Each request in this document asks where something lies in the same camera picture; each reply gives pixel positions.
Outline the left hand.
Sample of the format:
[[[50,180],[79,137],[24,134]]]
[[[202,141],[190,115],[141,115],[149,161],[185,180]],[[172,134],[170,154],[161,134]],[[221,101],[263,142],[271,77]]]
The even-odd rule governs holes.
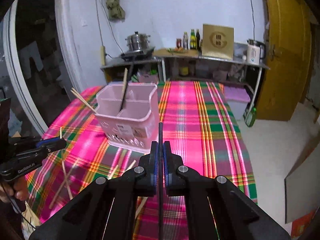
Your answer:
[[[7,182],[1,180],[0,188],[0,199],[3,203],[9,203],[10,199],[7,194],[11,197],[15,197],[21,201],[25,201],[28,197],[28,187],[25,177],[18,178],[13,186],[10,186]]]

